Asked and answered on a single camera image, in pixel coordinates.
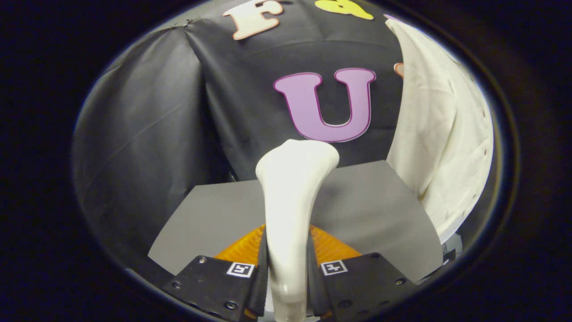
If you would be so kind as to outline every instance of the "gray surface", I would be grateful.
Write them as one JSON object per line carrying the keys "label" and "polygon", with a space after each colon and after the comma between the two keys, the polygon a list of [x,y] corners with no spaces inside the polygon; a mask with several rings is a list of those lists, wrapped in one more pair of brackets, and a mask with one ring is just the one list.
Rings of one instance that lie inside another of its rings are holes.
{"label": "gray surface", "polygon": [[[412,281],[443,263],[433,224],[385,161],[334,170],[318,193],[311,222],[363,254],[379,252]],[[258,180],[196,186],[149,257],[178,274],[195,256],[214,257],[263,223]]]}

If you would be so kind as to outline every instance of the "yellow letter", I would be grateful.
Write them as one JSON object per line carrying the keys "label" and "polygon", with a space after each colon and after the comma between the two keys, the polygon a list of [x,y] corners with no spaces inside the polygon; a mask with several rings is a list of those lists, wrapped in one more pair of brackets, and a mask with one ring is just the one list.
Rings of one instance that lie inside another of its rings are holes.
{"label": "yellow letter", "polygon": [[282,11],[282,5],[274,0],[252,0],[228,10],[223,15],[230,15],[235,21],[236,32],[232,38],[240,40],[276,27],[279,23],[278,19],[266,19],[262,13],[268,12],[276,15],[281,14]]}
{"label": "yellow letter", "polygon": [[374,19],[373,15],[368,14],[362,7],[350,0],[318,0],[315,4],[316,7],[328,12],[351,14],[366,20]]}

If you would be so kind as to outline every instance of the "purple letter u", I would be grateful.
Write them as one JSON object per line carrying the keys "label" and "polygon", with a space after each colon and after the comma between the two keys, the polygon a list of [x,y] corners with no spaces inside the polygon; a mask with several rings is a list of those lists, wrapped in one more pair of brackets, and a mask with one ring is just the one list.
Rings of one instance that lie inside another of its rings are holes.
{"label": "purple letter u", "polygon": [[346,142],[364,134],[370,126],[370,83],[375,73],[363,68],[340,69],[334,78],[347,86],[349,120],[344,124],[327,124],[320,113],[316,88],[322,78],[316,73],[299,73],[274,82],[274,89],[286,98],[294,126],[303,137],[324,142]]}

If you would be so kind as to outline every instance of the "letter cutout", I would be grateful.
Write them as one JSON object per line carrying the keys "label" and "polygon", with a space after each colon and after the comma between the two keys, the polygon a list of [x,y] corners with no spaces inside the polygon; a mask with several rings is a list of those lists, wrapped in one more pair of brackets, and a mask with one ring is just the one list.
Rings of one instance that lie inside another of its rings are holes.
{"label": "letter cutout", "polygon": [[314,4],[327,12],[350,14],[366,20],[374,19],[373,15],[368,14],[357,3],[350,0],[318,0]]}
{"label": "letter cutout", "polygon": [[278,19],[266,19],[262,13],[277,15],[283,10],[282,5],[274,0],[252,0],[227,10],[223,16],[232,17],[236,25],[232,38],[240,40],[276,27],[280,23]]}
{"label": "letter cutout", "polygon": [[375,73],[363,68],[345,68],[334,78],[347,87],[349,120],[344,124],[327,124],[320,113],[316,88],[322,78],[316,73],[298,73],[274,82],[274,89],[286,98],[290,116],[298,133],[311,140],[346,142],[365,133],[371,121],[370,83]]}

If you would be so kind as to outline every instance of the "bolt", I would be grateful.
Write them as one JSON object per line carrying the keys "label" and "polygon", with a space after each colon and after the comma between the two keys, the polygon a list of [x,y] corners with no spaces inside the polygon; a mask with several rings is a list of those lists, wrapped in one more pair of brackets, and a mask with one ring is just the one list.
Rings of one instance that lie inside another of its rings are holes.
{"label": "bolt", "polygon": [[229,310],[236,310],[239,307],[239,305],[232,301],[228,301],[224,304],[224,307],[226,307]]}

